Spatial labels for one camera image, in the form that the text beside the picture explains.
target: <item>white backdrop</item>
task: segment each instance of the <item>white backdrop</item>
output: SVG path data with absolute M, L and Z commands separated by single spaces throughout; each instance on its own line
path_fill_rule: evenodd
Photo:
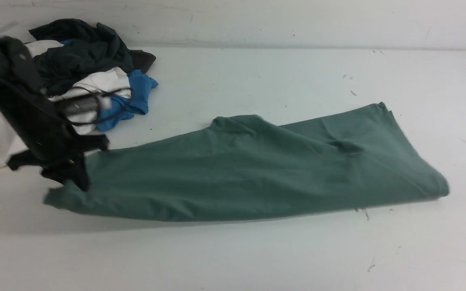
M 103 22 L 135 45 L 466 50 L 466 0 L 0 0 L 0 26 Z

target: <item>cable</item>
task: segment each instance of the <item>cable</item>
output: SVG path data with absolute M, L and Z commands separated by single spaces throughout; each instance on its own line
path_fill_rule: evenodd
M 100 117 L 100 112 L 98 112 L 97 116 L 96 116 L 96 119 L 91 121 L 91 122 L 73 122 L 73 121 L 70 121 L 69 119 L 67 118 L 60 118 L 59 116 L 54 116 L 52 115 L 50 112 L 44 110 L 44 108 L 38 106 L 37 104 L 35 104 L 33 101 L 31 101 L 30 99 L 28 99 L 28 97 L 26 97 L 24 94 L 22 94 L 19 89 L 17 89 L 12 83 L 8 82 L 8 81 L 5 81 L 5 80 L 2 80 L 0 79 L 0 84 L 6 86 L 8 89 L 10 89 L 11 91 L 13 91 L 15 94 L 17 94 L 18 96 L 21 96 L 23 99 L 25 99 L 28 103 L 30 103 L 32 106 L 34 106 L 35 108 L 39 109 L 42 113 L 46 114 L 47 116 L 49 116 L 50 118 L 58 121 L 58 122 L 61 122 L 63 124 L 70 124 L 70 125 L 74 125 L 76 127 L 79 127 L 81 125 L 96 125 L 96 124 L 100 124 L 102 122 L 106 122 L 106 121 L 109 121 L 111 119 L 114 119 L 116 117 L 118 117 L 119 115 L 121 115 L 122 113 L 124 113 L 127 109 L 130 108 L 131 106 L 131 103 L 134 99 L 134 89 L 132 88 L 120 88 L 120 89 L 117 89 L 117 90 L 114 90 L 114 91 L 111 91 L 111 92 L 105 92 L 105 94 L 102 95 L 102 97 L 104 96 L 111 96 L 117 92 L 120 92 L 122 90 L 131 90 L 131 98 L 129 99 L 129 101 L 122 107 L 122 109 L 118 112 L 116 112 L 115 114 L 111 115 L 111 116 L 108 116 L 107 118 L 104 118 L 104 119 L 101 119 L 101 120 L 97 120 L 99 117 Z M 86 91 L 89 92 L 89 95 L 93 95 L 94 98 L 97 99 L 97 102 L 98 102 L 98 105 L 99 107 L 101 106 L 100 104 L 100 100 L 98 100 L 98 97 L 97 97 L 97 92 L 91 92 L 89 91 L 88 89 L 85 89 Z

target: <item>pile of clothes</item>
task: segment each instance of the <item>pile of clothes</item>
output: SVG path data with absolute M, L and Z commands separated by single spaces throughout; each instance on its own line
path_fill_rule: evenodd
M 129 50 L 117 32 L 104 24 L 96 27 L 78 19 L 60 19 L 30 30 L 37 39 L 26 44 L 44 81 L 44 87 L 53 100 L 65 99 L 91 92 L 122 90 L 111 97 L 111 108 L 101 112 L 108 118 L 126 110 L 106 122 L 75 127 L 79 134 L 93 129 L 108 131 L 120 120 L 131 119 L 135 114 L 148 112 L 148 95 L 157 82 L 145 73 L 156 57 Z M 91 122 L 96 112 L 70 116 L 74 122 Z
M 37 41 L 26 44 L 52 101 L 90 92 L 116 92 L 109 109 L 100 118 L 111 118 L 97 125 L 74 127 L 84 135 L 98 129 L 108 131 L 121 120 L 148 113 L 148 95 L 157 82 L 145 73 L 154 55 L 129 50 L 112 28 L 96 27 L 77 19 L 61 19 L 30 31 Z M 96 112 L 70 116 L 74 122 L 92 122 Z M 0 167 L 26 145 L 0 113 Z

